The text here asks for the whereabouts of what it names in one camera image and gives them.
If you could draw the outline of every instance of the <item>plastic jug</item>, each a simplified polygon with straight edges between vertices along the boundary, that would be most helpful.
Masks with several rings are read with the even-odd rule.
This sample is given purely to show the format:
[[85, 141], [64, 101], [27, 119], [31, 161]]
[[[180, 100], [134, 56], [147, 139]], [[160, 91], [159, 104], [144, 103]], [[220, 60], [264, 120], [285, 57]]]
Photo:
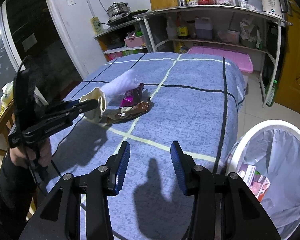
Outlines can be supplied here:
[[168, 17], [166, 30], [169, 39], [177, 38], [177, 27], [175, 22], [171, 19], [171, 16]]
[[196, 17], [194, 26], [198, 39], [212, 40], [213, 25], [210, 18], [201, 17], [201, 19], [199, 19], [199, 17]]

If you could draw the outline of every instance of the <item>wooden door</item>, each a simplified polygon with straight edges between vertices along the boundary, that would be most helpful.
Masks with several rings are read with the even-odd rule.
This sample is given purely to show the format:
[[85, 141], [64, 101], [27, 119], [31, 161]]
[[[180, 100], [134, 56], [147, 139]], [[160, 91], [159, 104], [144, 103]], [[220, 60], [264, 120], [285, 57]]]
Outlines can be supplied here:
[[287, 48], [280, 77], [279, 89], [274, 101], [300, 113], [300, 8], [290, 1]]

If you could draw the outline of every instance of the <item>sauce bottle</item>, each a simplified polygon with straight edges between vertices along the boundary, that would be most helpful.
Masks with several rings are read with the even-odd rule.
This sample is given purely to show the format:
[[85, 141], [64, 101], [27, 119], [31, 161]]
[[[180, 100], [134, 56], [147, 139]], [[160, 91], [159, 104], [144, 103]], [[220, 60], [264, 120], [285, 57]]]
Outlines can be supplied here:
[[177, 12], [177, 34], [178, 39], [185, 40], [189, 38], [189, 31], [186, 21], [183, 19], [180, 12]]

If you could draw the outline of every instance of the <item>light switch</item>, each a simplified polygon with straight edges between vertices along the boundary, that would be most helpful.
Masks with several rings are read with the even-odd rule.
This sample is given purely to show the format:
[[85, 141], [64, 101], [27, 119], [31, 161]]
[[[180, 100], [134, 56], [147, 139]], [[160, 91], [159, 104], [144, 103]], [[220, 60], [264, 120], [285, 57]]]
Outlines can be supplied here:
[[73, 5], [73, 4], [75, 4], [75, 1], [74, 1], [74, 0], [67, 0], [67, 2], [68, 2], [68, 5]]

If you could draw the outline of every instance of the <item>electric kettle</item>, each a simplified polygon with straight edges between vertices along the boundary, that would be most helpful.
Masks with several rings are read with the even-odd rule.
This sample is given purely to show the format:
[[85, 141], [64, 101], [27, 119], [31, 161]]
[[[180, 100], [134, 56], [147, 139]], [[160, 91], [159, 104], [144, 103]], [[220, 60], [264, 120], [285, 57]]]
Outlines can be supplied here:
[[280, 0], [261, 0], [263, 12], [270, 15], [276, 15], [283, 19], [282, 13], [288, 12], [288, 2], [284, 0], [285, 9], [281, 9]]

